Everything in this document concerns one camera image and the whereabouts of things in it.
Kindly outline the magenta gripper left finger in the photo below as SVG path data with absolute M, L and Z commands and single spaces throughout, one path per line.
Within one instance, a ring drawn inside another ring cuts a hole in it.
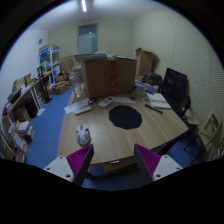
M 69 156 L 58 156 L 44 170 L 81 186 L 94 155 L 92 144 L 81 148 Z

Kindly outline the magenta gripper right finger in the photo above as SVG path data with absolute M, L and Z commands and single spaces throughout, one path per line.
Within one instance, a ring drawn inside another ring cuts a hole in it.
M 182 169 L 169 155 L 160 156 L 138 144 L 134 145 L 134 156 L 144 178 L 150 178 L 153 181 L 160 180 Z

